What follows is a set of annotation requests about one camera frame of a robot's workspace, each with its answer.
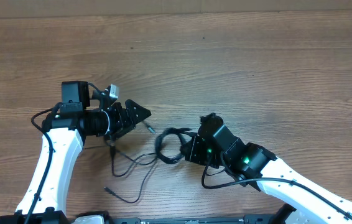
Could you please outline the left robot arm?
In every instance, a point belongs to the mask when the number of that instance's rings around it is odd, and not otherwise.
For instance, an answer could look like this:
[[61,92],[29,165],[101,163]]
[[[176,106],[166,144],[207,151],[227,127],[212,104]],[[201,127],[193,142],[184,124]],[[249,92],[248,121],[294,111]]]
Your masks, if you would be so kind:
[[69,223],[67,194],[86,137],[115,141],[151,115],[135,101],[122,105],[117,99],[116,85],[99,90],[90,82],[62,82],[61,101],[43,111],[46,118],[36,126],[42,150],[27,192],[15,213],[1,216],[0,223]]

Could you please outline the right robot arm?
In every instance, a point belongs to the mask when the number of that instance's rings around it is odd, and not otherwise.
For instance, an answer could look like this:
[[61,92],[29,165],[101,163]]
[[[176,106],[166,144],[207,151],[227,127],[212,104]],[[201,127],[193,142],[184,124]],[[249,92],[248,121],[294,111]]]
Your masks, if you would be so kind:
[[232,181],[212,185],[212,189],[250,185],[316,223],[352,223],[351,201],[294,171],[265,147],[243,142],[216,114],[202,116],[200,124],[195,133],[189,128],[182,129],[191,140],[182,145],[181,154],[186,161],[205,168],[225,168]]

